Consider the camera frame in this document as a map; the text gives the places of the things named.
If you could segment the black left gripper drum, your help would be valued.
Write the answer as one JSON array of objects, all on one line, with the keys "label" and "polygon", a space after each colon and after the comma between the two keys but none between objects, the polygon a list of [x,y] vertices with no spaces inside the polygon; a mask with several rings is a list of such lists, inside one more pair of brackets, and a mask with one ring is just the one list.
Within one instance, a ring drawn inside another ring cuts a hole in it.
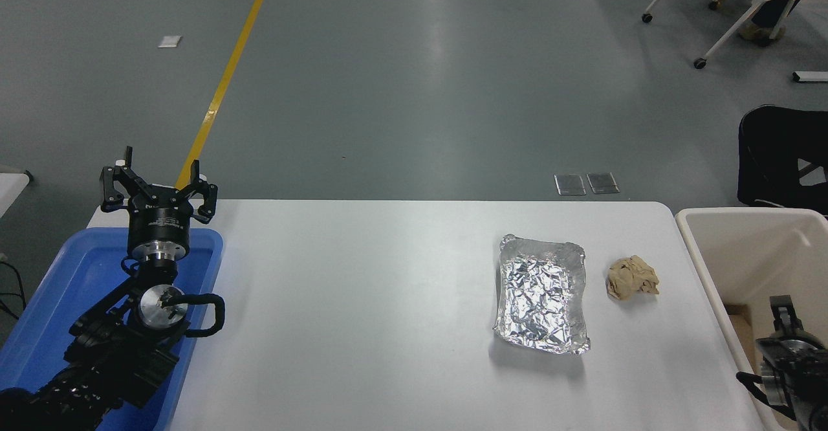
[{"label": "black left gripper drum", "polygon": [[180,246],[190,244],[192,204],[183,198],[171,202],[175,192],[169,188],[156,191],[158,201],[153,204],[145,195],[138,194],[127,201],[129,227],[127,244],[140,246],[153,241],[166,241]]}]

